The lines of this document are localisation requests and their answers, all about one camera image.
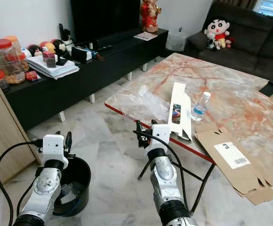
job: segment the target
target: orange jar lid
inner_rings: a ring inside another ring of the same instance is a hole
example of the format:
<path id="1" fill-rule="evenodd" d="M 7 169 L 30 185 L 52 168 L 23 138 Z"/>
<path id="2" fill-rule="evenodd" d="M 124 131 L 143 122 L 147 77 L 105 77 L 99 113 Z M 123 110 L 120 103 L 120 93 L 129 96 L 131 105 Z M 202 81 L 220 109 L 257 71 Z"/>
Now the orange jar lid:
<path id="1" fill-rule="evenodd" d="M 18 41 L 17 37 L 14 35 L 6 36 L 4 38 L 10 40 L 11 42 Z"/>

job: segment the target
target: black remote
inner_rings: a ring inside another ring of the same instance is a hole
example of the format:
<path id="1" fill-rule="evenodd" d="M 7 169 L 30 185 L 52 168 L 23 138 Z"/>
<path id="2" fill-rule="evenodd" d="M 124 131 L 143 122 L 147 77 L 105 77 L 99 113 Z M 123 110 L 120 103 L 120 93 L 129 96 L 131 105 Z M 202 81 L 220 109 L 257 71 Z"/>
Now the black remote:
<path id="1" fill-rule="evenodd" d="M 112 45 L 107 45 L 107 46 L 104 46 L 104 47 L 98 48 L 98 52 L 101 52 L 101 51 L 104 51 L 104 50 L 110 49 L 110 48 L 112 48 L 112 47 L 113 47 Z"/>

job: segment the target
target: black trash bin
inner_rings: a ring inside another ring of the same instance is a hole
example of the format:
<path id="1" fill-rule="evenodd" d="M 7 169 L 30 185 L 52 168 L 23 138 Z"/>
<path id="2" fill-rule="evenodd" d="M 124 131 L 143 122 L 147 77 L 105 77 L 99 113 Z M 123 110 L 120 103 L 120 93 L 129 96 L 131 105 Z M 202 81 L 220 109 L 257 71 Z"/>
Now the black trash bin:
<path id="1" fill-rule="evenodd" d="M 79 194 L 70 202 L 61 204 L 60 199 L 57 198 L 54 205 L 53 215 L 71 217 L 81 212 L 89 200 L 90 179 L 91 171 L 87 162 L 78 157 L 68 159 L 68 166 L 62 172 L 61 186 L 77 182 L 83 185 L 83 188 L 75 188 L 79 190 Z"/>

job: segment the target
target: barcode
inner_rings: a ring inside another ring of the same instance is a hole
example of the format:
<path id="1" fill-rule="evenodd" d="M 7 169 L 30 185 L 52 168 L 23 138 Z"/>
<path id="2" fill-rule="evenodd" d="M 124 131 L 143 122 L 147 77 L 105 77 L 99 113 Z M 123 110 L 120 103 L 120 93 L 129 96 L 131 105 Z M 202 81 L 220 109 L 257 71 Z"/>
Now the barcode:
<path id="1" fill-rule="evenodd" d="M 237 163 L 237 164 L 241 164 L 241 163 L 244 163 L 244 162 L 247 162 L 247 160 L 245 158 L 235 160 L 235 163 Z"/>

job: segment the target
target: red table edge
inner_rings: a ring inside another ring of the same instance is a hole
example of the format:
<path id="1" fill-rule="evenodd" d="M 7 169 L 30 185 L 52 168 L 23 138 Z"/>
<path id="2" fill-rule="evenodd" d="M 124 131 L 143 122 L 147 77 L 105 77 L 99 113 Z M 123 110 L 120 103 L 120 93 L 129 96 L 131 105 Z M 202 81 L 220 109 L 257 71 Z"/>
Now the red table edge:
<path id="1" fill-rule="evenodd" d="M 107 108 L 111 109 L 112 111 L 115 111 L 116 113 L 119 113 L 119 114 L 125 116 L 123 112 L 121 112 L 120 110 L 117 110 L 116 108 L 114 108 L 114 107 L 112 107 L 112 106 L 106 104 L 106 102 L 104 103 L 104 105 L 105 105 Z M 143 123 L 143 122 L 141 122 L 141 124 L 142 124 L 142 126 L 148 128 L 148 129 L 150 128 L 149 125 L 147 125 L 147 124 L 145 124 L 145 123 Z M 194 149 L 192 149 L 192 148 L 186 146 L 185 144 L 183 144 L 183 143 L 181 143 L 181 142 L 179 142 L 179 141 L 177 141 L 177 140 L 175 140 L 175 139 L 173 139 L 173 138 L 171 138 L 171 137 L 170 137 L 170 141 L 172 141 L 173 143 L 179 145 L 180 147 L 183 147 L 183 148 L 189 150 L 190 152 L 192 152 L 192 153 L 198 155 L 199 157 L 201 157 L 201 158 L 203 158 L 203 159 L 209 161 L 210 163 L 213 163 L 213 164 L 216 165 L 216 163 L 215 163 L 211 158 L 209 158 L 208 156 L 206 156 L 206 155 L 204 155 L 204 154 L 202 154 L 202 153 L 200 153 L 200 152 L 195 151 Z"/>

